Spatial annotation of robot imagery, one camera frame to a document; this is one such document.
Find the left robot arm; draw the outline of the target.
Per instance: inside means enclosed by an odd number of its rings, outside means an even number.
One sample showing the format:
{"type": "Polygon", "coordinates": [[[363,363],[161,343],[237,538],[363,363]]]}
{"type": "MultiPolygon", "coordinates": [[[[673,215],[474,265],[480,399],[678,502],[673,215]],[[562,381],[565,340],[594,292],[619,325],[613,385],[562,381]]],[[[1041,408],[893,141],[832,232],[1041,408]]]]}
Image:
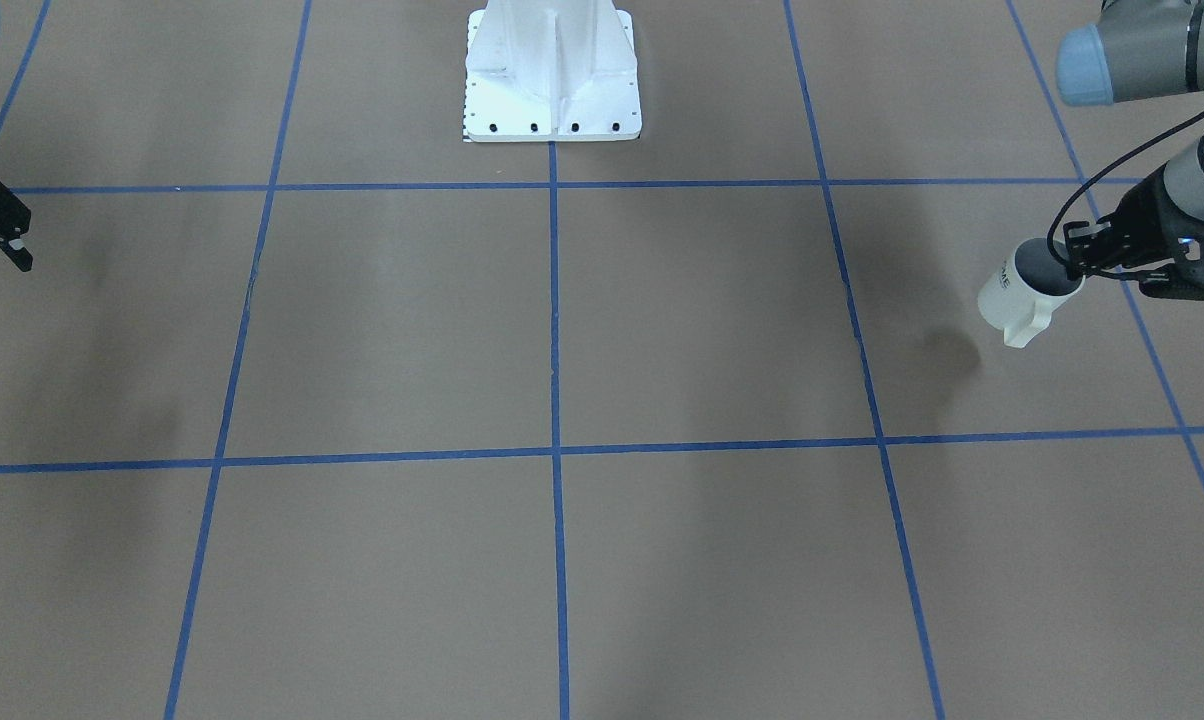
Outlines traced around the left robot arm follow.
{"type": "MultiPolygon", "coordinates": [[[[1060,42],[1056,92],[1073,108],[1204,92],[1204,1],[1105,1],[1099,19],[1060,42]]],[[[1099,220],[1056,216],[1046,244],[1072,281],[1204,302],[1204,135],[1099,220]]]]}

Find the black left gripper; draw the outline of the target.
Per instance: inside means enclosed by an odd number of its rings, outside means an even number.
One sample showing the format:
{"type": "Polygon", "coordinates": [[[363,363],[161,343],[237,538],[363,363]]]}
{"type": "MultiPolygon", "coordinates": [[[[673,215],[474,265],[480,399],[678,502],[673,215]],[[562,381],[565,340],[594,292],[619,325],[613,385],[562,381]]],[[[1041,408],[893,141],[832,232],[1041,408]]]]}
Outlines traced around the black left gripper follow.
{"type": "Polygon", "coordinates": [[[1102,224],[1064,224],[1070,281],[1111,272],[1150,299],[1204,302],[1204,170],[1164,165],[1102,224]]]}

